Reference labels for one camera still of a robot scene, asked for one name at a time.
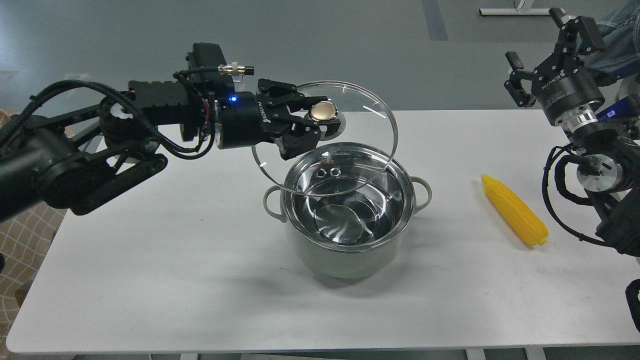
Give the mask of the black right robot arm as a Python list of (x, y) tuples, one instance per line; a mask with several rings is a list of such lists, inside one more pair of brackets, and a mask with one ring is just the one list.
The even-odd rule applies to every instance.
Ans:
[[(639, 80), (639, 2), (631, 0), (597, 23), (587, 16), (569, 16), (559, 7), (549, 15), (559, 29), (553, 51), (527, 71), (514, 51), (504, 87), (521, 108), (539, 103), (550, 125), (569, 140), (547, 157), (542, 198), (551, 217), (581, 241), (640, 253), (639, 91), (626, 89), (603, 108), (601, 88), (619, 80)], [(595, 238), (568, 227), (558, 218), (548, 194), (554, 166), (558, 194), (574, 204), (593, 207), (601, 222)]]

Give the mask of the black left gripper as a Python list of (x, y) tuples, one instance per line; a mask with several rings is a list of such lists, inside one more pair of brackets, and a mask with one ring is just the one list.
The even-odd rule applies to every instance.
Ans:
[[(215, 143), (220, 150), (261, 142), (278, 146), (282, 160), (314, 150), (322, 132), (313, 121), (332, 119), (326, 96), (304, 95), (294, 84), (259, 79), (256, 94), (230, 90), (215, 96)], [(311, 120), (294, 117), (307, 111)]]

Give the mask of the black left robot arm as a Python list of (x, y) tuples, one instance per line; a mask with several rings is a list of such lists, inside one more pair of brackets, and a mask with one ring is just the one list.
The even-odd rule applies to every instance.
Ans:
[(199, 42), (173, 80), (131, 80), (118, 91), (92, 80), (55, 82), (1, 126), (1, 220), (38, 203), (86, 215), (163, 171), (169, 160), (274, 144), (284, 160), (314, 150), (345, 127), (326, 96), (297, 85), (234, 84), (254, 68), (226, 61), (218, 44)]

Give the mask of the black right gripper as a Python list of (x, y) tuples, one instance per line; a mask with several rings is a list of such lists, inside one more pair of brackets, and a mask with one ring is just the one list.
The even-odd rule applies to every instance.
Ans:
[[(567, 112), (583, 106), (598, 110), (605, 103), (583, 61), (604, 53), (607, 45), (594, 18), (570, 16), (560, 7), (551, 7), (548, 13), (559, 29), (553, 52), (528, 71), (515, 51), (507, 51), (510, 71), (503, 86), (518, 107), (530, 108), (538, 100), (550, 125), (560, 126)], [(526, 91), (522, 81), (532, 82), (532, 93)]]

